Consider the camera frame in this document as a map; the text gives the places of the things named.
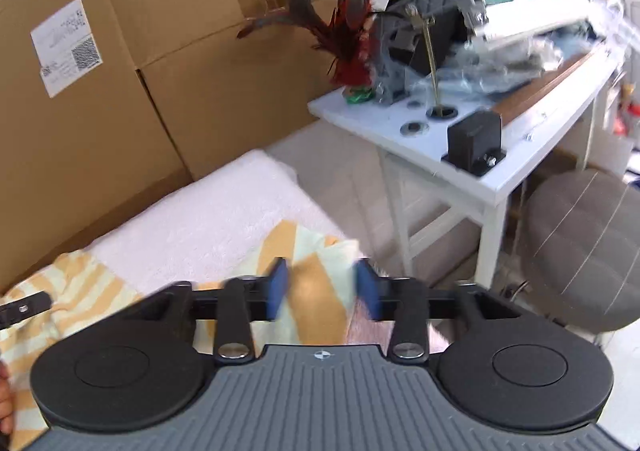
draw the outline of cardboard box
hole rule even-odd
[[[136,67],[194,178],[313,120],[332,58],[311,34],[273,27],[244,40],[245,19],[283,0],[111,0]],[[335,0],[316,0],[331,17]]]
[[[50,98],[31,31],[74,0],[0,0],[0,290],[188,182],[110,0],[81,0],[102,64]]]

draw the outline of ribbed surface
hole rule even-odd
[[[126,435],[53,429],[29,451],[609,451],[595,426],[521,436],[453,408],[422,369],[385,361],[376,347],[270,347],[225,368],[187,411]]]

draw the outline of gray ottoman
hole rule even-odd
[[[640,318],[640,192],[619,179],[547,180],[527,203],[520,253],[542,313],[594,334]]]

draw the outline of barcode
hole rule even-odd
[[[86,70],[100,62],[100,54],[95,47],[94,37],[90,36],[71,50],[78,70]]]

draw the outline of striped cloth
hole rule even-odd
[[[340,241],[283,221],[232,275],[265,274],[273,258],[290,265],[289,292],[278,319],[254,322],[257,352],[267,343],[339,345],[346,341],[354,312],[353,263],[360,257],[355,240]],[[217,288],[218,283],[198,285]],[[133,288],[91,254],[63,254],[37,274],[12,288],[3,303],[46,291],[50,311],[0,331],[1,358],[11,373],[15,430],[10,450],[24,449],[47,428],[31,395],[29,373],[49,346],[123,309],[140,298]],[[194,347],[212,349],[215,322],[198,322]]]

